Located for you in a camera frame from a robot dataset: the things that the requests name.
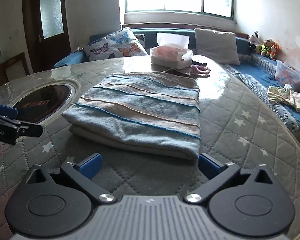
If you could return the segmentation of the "striped blue beige garment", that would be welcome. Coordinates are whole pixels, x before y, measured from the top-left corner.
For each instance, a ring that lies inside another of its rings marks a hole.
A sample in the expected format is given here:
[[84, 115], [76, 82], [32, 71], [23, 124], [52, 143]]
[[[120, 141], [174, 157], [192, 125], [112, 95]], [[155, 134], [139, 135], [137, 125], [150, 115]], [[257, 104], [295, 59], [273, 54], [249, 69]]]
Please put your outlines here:
[[63, 112], [71, 132], [111, 147], [196, 160], [200, 89], [165, 72], [108, 75]]

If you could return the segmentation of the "crumpled light clothes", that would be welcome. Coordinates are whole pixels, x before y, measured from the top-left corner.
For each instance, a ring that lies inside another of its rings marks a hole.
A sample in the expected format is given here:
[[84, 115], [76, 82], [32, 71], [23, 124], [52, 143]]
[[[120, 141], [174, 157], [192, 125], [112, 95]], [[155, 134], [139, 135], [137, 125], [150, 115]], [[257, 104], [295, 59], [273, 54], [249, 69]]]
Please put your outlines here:
[[293, 107], [300, 113], [300, 93], [294, 91], [292, 86], [287, 84], [284, 87], [269, 86], [267, 90], [267, 98], [272, 105], [283, 103]]

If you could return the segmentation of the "round induction cooktop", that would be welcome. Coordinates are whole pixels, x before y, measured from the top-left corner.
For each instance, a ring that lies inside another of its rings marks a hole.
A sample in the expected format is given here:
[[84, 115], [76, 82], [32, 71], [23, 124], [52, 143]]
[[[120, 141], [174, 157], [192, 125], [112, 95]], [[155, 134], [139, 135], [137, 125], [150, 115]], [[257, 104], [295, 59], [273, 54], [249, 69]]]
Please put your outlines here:
[[67, 109], [81, 90], [74, 79], [49, 81], [21, 93], [8, 105], [18, 110], [21, 121], [47, 125]]

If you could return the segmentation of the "blue sofa bench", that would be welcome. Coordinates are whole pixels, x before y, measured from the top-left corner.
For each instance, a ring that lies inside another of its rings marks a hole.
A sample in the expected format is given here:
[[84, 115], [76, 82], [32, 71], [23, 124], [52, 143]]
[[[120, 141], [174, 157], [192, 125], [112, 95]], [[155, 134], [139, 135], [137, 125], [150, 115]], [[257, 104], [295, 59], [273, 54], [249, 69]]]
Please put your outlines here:
[[[189, 36], [189, 48], [192, 49], [193, 52], [196, 50], [196, 38], [194, 30], [142, 28], [132, 29], [132, 32], [136, 37], [141, 38], [140, 42], [147, 53], [149, 53], [150, 48], [157, 46], [157, 33], [171, 33]], [[266, 105], [268, 105], [300, 142], [300, 113], [289, 105], [282, 103], [276, 103], [272, 105], [267, 99], [267, 90], [269, 86], [282, 86], [275, 80], [276, 62], [253, 53], [250, 49], [248, 40], [244, 38], [236, 37], [236, 46], [240, 65], [230, 65], [230, 67], [226, 67], [226, 70], [245, 83], [254, 94], [256, 94]], [[89, 60], [86, 53], [83, 49], [80, 49], [57, 62], [53, 68], [64, 67], [88, 61]]]

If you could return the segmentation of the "dark wooden door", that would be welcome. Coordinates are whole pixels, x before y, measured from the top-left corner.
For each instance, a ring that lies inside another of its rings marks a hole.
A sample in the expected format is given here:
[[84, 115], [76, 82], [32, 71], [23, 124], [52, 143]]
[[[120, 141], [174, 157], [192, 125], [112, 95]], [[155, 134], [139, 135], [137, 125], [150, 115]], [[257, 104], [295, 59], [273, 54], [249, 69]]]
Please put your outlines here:
[[65, 0], [22, 0], [22, 11], [32, 70], [50, 70], [71, 53]]

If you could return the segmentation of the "clear plastic box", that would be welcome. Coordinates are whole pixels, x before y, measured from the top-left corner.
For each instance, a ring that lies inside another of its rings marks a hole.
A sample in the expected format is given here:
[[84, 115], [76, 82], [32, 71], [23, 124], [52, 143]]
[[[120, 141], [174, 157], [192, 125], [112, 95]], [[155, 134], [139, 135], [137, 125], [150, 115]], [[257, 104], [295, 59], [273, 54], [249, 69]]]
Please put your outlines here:
[[275, 80], [282, 86], [289, 84], [294, 90], [300, 89], [300, 73], [280, 60], [276, 60]]

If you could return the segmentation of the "dark wooden shelf cabinet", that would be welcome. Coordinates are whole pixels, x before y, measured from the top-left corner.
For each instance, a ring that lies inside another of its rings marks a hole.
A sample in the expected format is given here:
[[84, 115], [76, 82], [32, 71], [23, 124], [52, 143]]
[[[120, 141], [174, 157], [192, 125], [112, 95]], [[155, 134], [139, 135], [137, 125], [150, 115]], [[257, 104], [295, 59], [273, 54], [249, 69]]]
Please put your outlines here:
[[21, 6], [0, 7], [0, 87], [32, 73]]

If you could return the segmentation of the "grey plain pillow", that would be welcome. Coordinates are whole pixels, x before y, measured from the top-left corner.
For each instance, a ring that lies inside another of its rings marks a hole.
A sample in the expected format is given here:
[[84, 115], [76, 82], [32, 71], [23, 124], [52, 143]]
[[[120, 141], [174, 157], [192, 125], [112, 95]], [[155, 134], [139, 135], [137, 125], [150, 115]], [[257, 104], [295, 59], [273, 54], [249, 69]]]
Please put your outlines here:
[[240, 65], [234, 33], [196, 28], [194, 34], [198, 55], [208, 57], [218, 64]]

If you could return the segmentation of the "pink small toy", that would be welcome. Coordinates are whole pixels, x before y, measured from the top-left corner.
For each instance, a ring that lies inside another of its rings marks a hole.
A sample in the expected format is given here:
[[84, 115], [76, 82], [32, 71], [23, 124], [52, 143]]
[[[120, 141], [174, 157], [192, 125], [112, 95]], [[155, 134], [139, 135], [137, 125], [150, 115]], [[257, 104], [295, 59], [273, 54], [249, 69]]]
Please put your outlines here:
[[192, 75], [209, 75], [211, 72], [210, 68], [207, 66], [207, 63], [193, 61], [190, 65], [190, 73]]

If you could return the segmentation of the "plush toys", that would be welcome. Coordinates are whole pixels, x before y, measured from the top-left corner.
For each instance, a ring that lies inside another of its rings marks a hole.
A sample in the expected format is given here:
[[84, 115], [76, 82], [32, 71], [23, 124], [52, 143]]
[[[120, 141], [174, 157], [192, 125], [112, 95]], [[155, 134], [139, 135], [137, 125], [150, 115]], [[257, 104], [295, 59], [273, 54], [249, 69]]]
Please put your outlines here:
[[253, 32], [249, 36], [249, 45], [252, 52], [260, 54], [261, 56], [271, 60], [277, 59], [276, 56], [280, 50], [279, 44], [271, 38], [261, 42], [258, 31]]

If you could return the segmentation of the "butterfly print pillow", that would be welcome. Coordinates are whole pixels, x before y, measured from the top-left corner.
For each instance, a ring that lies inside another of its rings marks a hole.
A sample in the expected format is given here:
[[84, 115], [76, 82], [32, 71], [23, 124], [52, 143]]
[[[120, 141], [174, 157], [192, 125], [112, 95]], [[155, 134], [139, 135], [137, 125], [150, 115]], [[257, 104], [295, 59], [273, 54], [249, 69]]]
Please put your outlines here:
[[148, 55], [129, 27], [91, 42], [84, 52], [89, 61]]

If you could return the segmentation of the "tissue box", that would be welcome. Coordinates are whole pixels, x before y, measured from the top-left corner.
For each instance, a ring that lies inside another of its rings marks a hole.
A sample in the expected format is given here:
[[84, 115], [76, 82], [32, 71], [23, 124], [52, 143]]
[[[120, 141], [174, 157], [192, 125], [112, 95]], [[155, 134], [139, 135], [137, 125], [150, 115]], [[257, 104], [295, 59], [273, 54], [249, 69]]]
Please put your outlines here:
[[189, 67], [193, 55], [189, 40], [185, 35], [157, 33], [158, 46], [150, 49], [151, 63], [176, 70]]

